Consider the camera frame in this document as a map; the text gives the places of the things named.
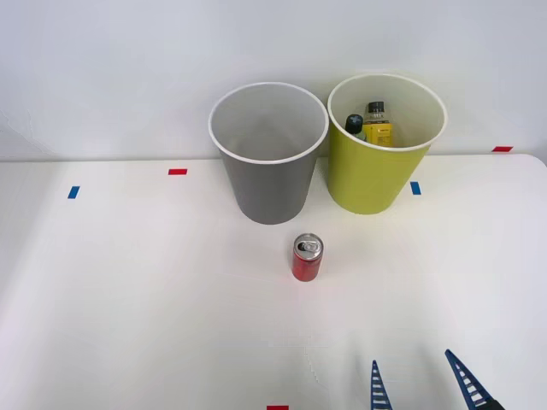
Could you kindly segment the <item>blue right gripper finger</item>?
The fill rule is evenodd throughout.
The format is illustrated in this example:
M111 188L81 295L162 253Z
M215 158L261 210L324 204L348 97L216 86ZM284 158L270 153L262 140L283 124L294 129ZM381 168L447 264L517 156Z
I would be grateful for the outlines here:
M372 362L371 368L370 408L372 410L392 410L376 360Z
M504 410L504 407L491 396L450 349L446 349L444 354L455 374L456 381L469 410Z

